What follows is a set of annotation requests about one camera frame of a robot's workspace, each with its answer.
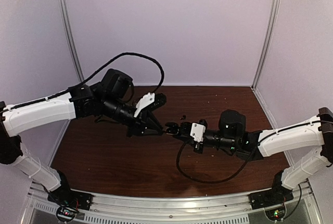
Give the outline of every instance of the black cable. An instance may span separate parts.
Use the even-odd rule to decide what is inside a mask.
[[[61,91],[61,92],[58,92],[54,95],[51,95],[49,96],[47,99],[50,100],[50,99],[53,99],[53,98],[56,98],[56,97],[59,97],[61,95],[64,95],[64,94],[67,94],[68,92],[70,92],[71,90],[73,89],[76,89],[82,85],[84,85],[85,83],[87,83],[88,81],[90,81],[95,75],[97,75],[98,73],[100,73],[105,67],[107,67],[108,65],[110,65],[112,62],[114,62],[115,60],[117,60],[118,58],[122,57],[122,56],[136,56],[136,57],[140,57],[140,58],[143,58],[143,59],[147,59],[151,62],[153,62],[154,64],[157,65],[157,67],[160,69],[160,72],[161,72],[161,79],[160,79],[160,82],[159,84],[156,86],[156,88],[153,90],[152,93],[154,93],[156,90],[158,90],[161,86],[162,86],[162,83],[164,81],[164,70],[162,68],[162,66],[160,65],[160,63],[155,60],[154,58],[152,57],[149,57],[149,56],[146,56],[146,55],[143,55],[143,54],[139,54],[139,53],[135,53],[135,52],[124,52],[124,53],[121,53],[117,56],[115,56],[114,58],[112,58],[111,60],[107,61],[104,65],[102,65],[99,69],[97,69],[94,73],[92,73],[87,79],[85,79],[84,81],[78,83],[77,85],[74,85],[73,87],[70,87],[64,91]],[[29,106],[29,105],[32,105],[32,104],[35,104],[35,103],[40,103],[40,102],[44,102],[47,100],[46,98],[40,98],[40,99],[37,99],[37,100],[33,100],[33,101],[30,101],[30,102],[26,102],[26,103],[22,103],[22,104],[17,104],[15,106],[13,106],[11,108],[12,109],[16,109],[16,108],[21,108],[21,107],[25,107],[25,106]],[[2,111],[0,111],[0,115],[4,112],[7,112],[9,111],[9,109],[4,109]]]
[[[250,161],[252,155],[254,154],[254,152],[251,152],[251,154],[249,155],[249,157],[246,159],[246,161],[240,166],[240,168],[235,172],[233,173],[231,176],[223,179],[223,180],[217,180],[217,181],[204,181],[204,180],[200,180],[200,179],[197,179],[197,178],[193,178],[192,176],[189,176],[187,173],[185,173],[181,167],[180,167],[180,160],[181,160],[181,155],[182,155],[182,152],[183,152],[183,149],[184,147],[186,146],[186,144],[188,143],[189,141],[187,142],[184,142],[183,145],[181,146],[181,148],[179,149],[178,151],[178,154],[177,154],[177,159],[176,159],[176,167],[177,167],[177,170],[183,175],[185,176],[186,178],[190,179],[190,180],[193,180],[193,181],[196,181],[196,182],[199,182],[199,183],[205,183],[205,184],[218,184],[218,183],[222,183],[222,182],[226,182],[226,181],[229,181],[233,178],[235,178],[243,169],[244,167],[246,166],[246,164]]]
[[[293,129],[293,128],[297,128],[297,127],[301,127],[301,126],[306,126],[306,125],[310,125],[310,124],[313,124],[313,123],[318,123],[318,122],[323,122],[323,123],[330,123],[330,124],[333,124],[333,122],[331,121],[313,121],[313,122],[305,122],[305,123],[300,123],[300,124],[297,124],[297,125],[294,125],[294,126],[290,126],[290,127],[286,127],[284,129],[280,129],[278,130],[277,132],[273,132],[267,136],[265,136],[263,139],[261,139],[256,147],[251,151],[251,153],[249,154],[248,158],[245,160],[245,162],[239,167],[239,169],[233,173],[231,176],[223,179],[223,180],[216,180],[216,181],[205,181],[205,180],[200,180],[200,179],[197,179],[197,178],[194,178],[190,175],[188,175],[187,173],[185,173],[182,168],[180,167],[180,160],[181,160],[181,155],[182,155],[182,152],[183,152],[183,149],[184,147],[186,146],[186,144],[189,143],[189,141],[187,142],[184,142],[181,146],[181,148],[179,149],[178,151],[178,154],[177,154],[177,158],[176,158],[176,167],[177,167],[177,170],[186,178],[190,179],[190,180],[193,180],[195,182],[199,182],[199,183],[205,183],[205,184],[218,184],[218,183],[223,183],[223,182],[227,182],[233,178],[235,178],[244,168],[245,166],[247,165],[247,163],[251,160],[252,156],[255,154],[255,152],[257,151],[258,147],[260,146],[260,144],[265,141],[266,139],[268,139],[269,137],[271,136],[274,136],[278,133],[281,133],[283,131],[286,131],[286,130],[290,130],[290,129]]]
[[[301,202],[301,200],[302,200],[302,188],[301,188],[301,185],[300,185],[300,184],[298,184],[298,187],[299,187],[299,189],[300,189],[300,198],[298,199],[295,208],[290,212],[289,215],[287,215],[286,217],[284,217],[283,220],[288,219],[288,218],[289,218],[289,217],[290,217],[290,216],[296,211],[297,207],[300,205],[300,202]]]

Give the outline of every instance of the black joint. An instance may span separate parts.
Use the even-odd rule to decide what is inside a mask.
[[[320,108],[319,114],[321,121],[321,132],[323,134],[324,145],[321,155],[326,157],[330,163],[333,163],[333,113],[328,108]]]
[[[78,88],[69,88],[74,103],[76,118],[87,116],[98,116],[101,113],[102,105],[95,98],[91,88],[88,85],[82,85]]]

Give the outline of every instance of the robotic arm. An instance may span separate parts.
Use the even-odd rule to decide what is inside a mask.
[[[79,201],[80,207],[88,208],[87,200],[81,200],[81,195],[70,189],[65,175],[33,156],[21,143],[19,134],[54,121],[104,115],[128,126],[127,136],[161,135],[163,127],[152,111],[166,103],[165,95],[148,93],[132,106],[122,100],[130,86],[131,77],[109,69],[100,82],[69,88],[68,93],[55,98],[19,106],[1,102],[0,163],[12,164],[42,184],[51,200],[59,205],[75,206]]]
[[[316,146],[296,164],[278,172],[271,189],[250,194],[252,209],[258,209],[292,200],[292,189],[333,163],[332,123],[333,113],[328,108],[321,108],[317,116],[299,124],[281,129],[246,132],[245,116],[234,110],[226,110],[221,114],[219,130],[207,129],[207,122],[202,119],[194,123],[182,122],[180,125],[169,122],[166,124],[166,132],[190,144],[197,153],[202,153],[206,146],[215,147],[245,160],[235,174],[221,181],[201,181],[180,170],[189,179],[203,183],[221,183],[232,179],[252,160],[295,148]]]

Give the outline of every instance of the lavender wall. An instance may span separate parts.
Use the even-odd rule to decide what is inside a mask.
[[[58,0],[0,0],[0,100],[15,104],[78,82]],[[48,163],[64,122],[23,133],[22,140]],[[18,223],[30,181],[0,166],[0,223]]]
[[[333,0],[281,0],[259,83],[279,127],[333,110]],[[311,148],[291,151],[297,161]],[[333,169],[311,177],[324,223],[331,223]]]
[[[158,59],[165,85],[251,85],[272,0],[67,0],[85,77],[114,55]],[[157,84],[145,60],[114,63],[135,84]]]

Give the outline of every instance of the dark wood surface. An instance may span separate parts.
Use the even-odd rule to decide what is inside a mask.
[[[136,88],[139,97],[151,90]],[[162,87],[168,102],[154,111],[164,125],[204,118],[209,129],[217,129],[222,111],[234,109],[247,117],[247,130],[271,126],[250,88]],[[258,190],[271,186],[274,174],[288,163],[283,153],[253,161],[233,180],[222,184],[201,184],[184,178],[176,169],[181,141],[170,136],[127,138],[126,127],[94,123],[93,117],[71,121],[53,162],[74,189],[126,196],[204,196]],[[204,180],[219,180],[233,174],[243,163],[221,151],[206,148],[202,155],[186,147],[181,167]]]

